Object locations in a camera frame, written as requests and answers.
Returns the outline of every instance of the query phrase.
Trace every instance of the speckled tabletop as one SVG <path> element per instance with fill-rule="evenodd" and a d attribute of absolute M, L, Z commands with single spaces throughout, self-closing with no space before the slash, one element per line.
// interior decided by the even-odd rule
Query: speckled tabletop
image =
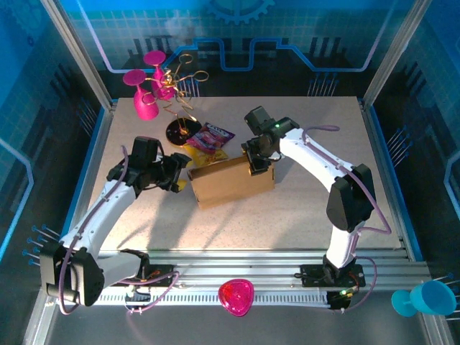
<path fill-rule="evenodd" d="M 194 116 L 236 134 L 224 150 L 241 155 L 240 144 L 253 137 L 243 117 L 264 106 L 270 116 L 291 117 L 302 127 L 335 124 L 338 133 L 312 131 L 309 135 L 336 156 L 372 170 L 377 202 L 390 225 L 393 221 L 372 153 L 357 99 L 354 97 L 215 97 L 194 98 Z M 120 145 L 131 152 L 138 135 L 155 137 L 166 154 L 178 151 L 165 138 L 173 116 L 162 111 L 153 121 L 141 121 L 132 98 L 119 99 L 103 153 L 91 202 L 101 192 L 107 172 L 121 158 Z M 205 211 L 198 209 L 190 183 L 180 193 L 143 192 L 123 213 L 102 246 L 113 249 L 322 249 L 327 248 L 332 225 L 326 216 L 326 189 L 289 158 L 275 166 L 275 189 L 242 201 Z M 367 225 L 382 227 L 376 212 Z M 358 247 L 397 248 L 391 236 L 363 234 Z"/>

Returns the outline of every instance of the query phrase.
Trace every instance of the pink wine glass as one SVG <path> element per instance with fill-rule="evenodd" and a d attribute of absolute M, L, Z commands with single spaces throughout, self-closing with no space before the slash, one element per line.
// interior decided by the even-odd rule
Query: pink wine glass
<path fill-rule="evenodd" d="M 144 62 L 155 67 L 155 72 L 152 78 L 152 90 L 159 99 L 168 100 L 175 95 L 173 88 L 166 88 L 162 84 L 165 79 L 165 72 L 161 68 L 161 64 L 166 60 L 166 54 L 161 50 L 152 50 L 144 56 Z"/>
<path fill-rule="evenodd" d="M 134 107 L 137 116 L 145 121 L 153 120 L 158 116 L 157 99 L 152 92 L 141 88 L 147 74 L 143 70 L 130 70 L 123 76 L 123 82 L 129 86 L 136 86 L 137 91 L 134 94 Z"/>

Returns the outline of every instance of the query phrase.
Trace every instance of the cardboard box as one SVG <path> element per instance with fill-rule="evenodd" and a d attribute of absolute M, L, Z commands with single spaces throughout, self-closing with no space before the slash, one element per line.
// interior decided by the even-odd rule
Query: cardboard box
<path fill-rule="evenodd" d="M 263 174 L 251 176 L 246 156 L 188 171 L 198 207 L 210 208 L 248 198 L 275 188 L 273 165 Z"/>

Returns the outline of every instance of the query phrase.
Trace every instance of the gold wire sculpture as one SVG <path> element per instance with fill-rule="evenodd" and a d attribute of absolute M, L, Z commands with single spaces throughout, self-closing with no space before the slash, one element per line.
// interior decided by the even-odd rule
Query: gold wire sculpture
<path fill-rule="evenodd" d="M 194 74 L 189 74 L 189 75 L 186 75 L 185 77 L 181 78 L 179 76 L 180 68 L 182 67 L 182 65 L 188 65 L 189 63 L 192 63 L 192 61 L 193 61 L 193 56 L 192 55 L 190 55 L 190 54 L 182 54 L 179 57 L 179 66 L 175 69 L 175 72 L 172 72 L 171 69 L 169 69 L 169 68 L 166 68 L 165 70 L 162 69 L 161 71 L 164 74 L 162 75 L 162 77 L 160 79 L 145 78 L 145 80 L 146 81 L 154 81 L 156 83 L 159 83 L 161 85 L 160 88 L 157 91 L 159 94 L 162 93 L 162 91 L 164 91 L 166 93 L 169 93 L 169 92 L 173 91 L 174 94 L 175 94 L 174 98 L 175 98 L 176 102 L 178 102 L 180 104 L 180 106 L 182 107 L 184 112 L 188 115 L 188 117 L 192 121 L 198 122 L 198 120 L 190 113 L 190 111 L 193 110 L 193 107 L 190 105 L 190 101 L 192 99 L 192 94 L 190 92 L 180 90 L 179 89 L 179 83 L 184 81 L 184 80 L 186 80 L 186 79 L 188 79 L 188 78 L 193 78 L 195 80 L 195 82 L 202 83 L 202 82 L 207 81 L 209 79 L 209 73 L 206 72 L 205 70 L 197 70 L 196 72 L 194 72 Z M 202 78 L 197 78 L 197 75 L 200 76 L 202 74 L 204 75 Z M 144 97 L 148 96 L 148 95 L 153 95 L 155 100 L 153 102 L 146 102 L 144 100 Z M 153 91 L 147 92 L 142 97 L 142 103 L 144 103 L 146 105 L 155 104 L 155 103 L 157 103 L 158 100 L 161 100 L 161 101 L 164 101 L 164 102 L 167 103 L 167 105 L 163 106 L 163 109 L 175 116 L 175 118 L 176 118 L 176 120 L 178 121 L 178 124 L 179 124 L 180 133 L 182 135 L 188 134 L 189 130 L 188 130 L 187 125 L 185 123 L 185 118 L 180 118 L 178 113 L 171 109 L 171 107 L 173 106 L 173 103 L 172 103 L 172 101 L 170 99 L 162 99 L 162 98 L 158 97 L 158 95 L 153 94 Z"/>

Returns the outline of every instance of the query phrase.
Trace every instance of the candy bag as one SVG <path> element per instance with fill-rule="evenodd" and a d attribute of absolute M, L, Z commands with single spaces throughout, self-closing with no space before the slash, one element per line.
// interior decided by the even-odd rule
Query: candy bag
<path fill-rule="evenodd" d="M 197 134 L 187 140 L 187 143 L 212 155 L 234 136 L 235 134 L 206 122 Z"/>
<path fill-rule="evenodd" d="M 187 150 L 187 153 L 192 157 L 196 167 L 204 167 L 211 163 L 229 158 L 222 149 L 216 150 L 212 155 L 202 152 L 189 144 L 184 145 L 184 149 Z"/>

